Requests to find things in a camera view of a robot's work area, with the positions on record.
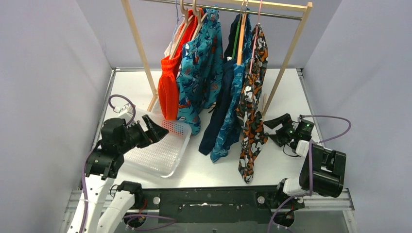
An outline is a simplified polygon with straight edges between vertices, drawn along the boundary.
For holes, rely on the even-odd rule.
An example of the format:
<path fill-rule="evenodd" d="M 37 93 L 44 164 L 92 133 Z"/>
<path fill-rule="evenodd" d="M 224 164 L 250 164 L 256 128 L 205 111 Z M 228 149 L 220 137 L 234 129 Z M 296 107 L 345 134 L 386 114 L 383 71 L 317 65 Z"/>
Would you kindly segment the pink wire hanger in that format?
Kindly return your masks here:
<path fill-rule="evenodd" d="M 253 47 L 252 47 L 252 56 L 251 56 L 251 59 L 250 59 L 248 74 L 252 73 L 253 62 L 254 62 L 254 59 L 255 59 L 255 51 L 256 51 L 256 47 L 257 47 L 256 46 L 256 41 L 257 41 L 257 36 L 258 36 L 258 28 L 259 28 L 259 25 L 260 25 L 260 15 L 261 15 L 262 3 L 263 3 L 263 0 L 260 0 L 258 15 L 257 15 L 257 23 L 256 23 L 256 26 L 255 26 L 255 34 L 254 34 L 254 37 L 253 37 L 254 40 L 253 40 L 253 43 L 252 43 L 252 45 L 253 45 Z"/>

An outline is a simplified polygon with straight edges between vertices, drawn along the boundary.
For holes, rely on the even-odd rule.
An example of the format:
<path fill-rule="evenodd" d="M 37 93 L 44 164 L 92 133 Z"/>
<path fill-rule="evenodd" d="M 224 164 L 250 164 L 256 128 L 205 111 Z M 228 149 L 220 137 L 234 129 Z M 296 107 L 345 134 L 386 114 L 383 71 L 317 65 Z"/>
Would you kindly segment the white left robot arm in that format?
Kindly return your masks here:
<path fill-rule="evenodd" d="M 143 115 L 147 129 L 139 122 L 127 125 L 123 118 L 110 118 L 103 123 L 101 140 L 88 156 L 83 168 L 83 192 L 69 233 L 113 233 L 126 212 L 144 206 L 142 185 L 123 181 L 106 209 L 106 196 L 124 163 L 124 155 L 135 148 L 145 148 L 161 141 L 169 131 Z"/>

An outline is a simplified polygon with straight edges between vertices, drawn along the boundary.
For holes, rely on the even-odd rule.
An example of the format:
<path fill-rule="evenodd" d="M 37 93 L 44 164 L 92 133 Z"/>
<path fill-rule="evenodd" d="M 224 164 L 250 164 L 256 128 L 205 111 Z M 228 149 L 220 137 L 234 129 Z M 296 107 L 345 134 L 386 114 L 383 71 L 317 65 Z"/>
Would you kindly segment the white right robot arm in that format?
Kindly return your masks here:
<path fill-rule="evenodd" d="M 328 149 L 312 139 L 315 124 L 310 115 L 300 115 L 293 121 L 286 113 L 264 125 L 275 130 L 269 137 L 281 147 L 289 147 L 293 158 L 303 158 L 300 174 L 294 178 L 284 178 L 277 186 L 269 204 L 279 207 L 301 208 L 302 198 L 316 193 L 323 197 L 337 198 L 343 191 L 346 154 Z"/>

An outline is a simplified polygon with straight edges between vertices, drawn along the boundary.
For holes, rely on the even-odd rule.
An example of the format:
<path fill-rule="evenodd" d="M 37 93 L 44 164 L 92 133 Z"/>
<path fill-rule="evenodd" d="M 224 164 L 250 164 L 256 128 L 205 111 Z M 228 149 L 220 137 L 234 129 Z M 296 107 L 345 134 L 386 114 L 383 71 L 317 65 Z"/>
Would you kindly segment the camouflage orange black shorts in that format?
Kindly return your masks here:
<path fill-rule="evenodd" d="M 252 43 L 254 34 L 255 29 L 252 31 Z M 252 73 L 248 74 L 250 65 L 248 63 L 243 78 L 240 103 L 237 107 L 237 117 L 242 129 L 238 171 L 245 183 L 253 180 L 255 160 L 268 140 L 268 134 L 264 131 L 263 115 L 259 109 L 269 58 L 268 45 L 261 24 L 258 28 L 256 46 Z"/>

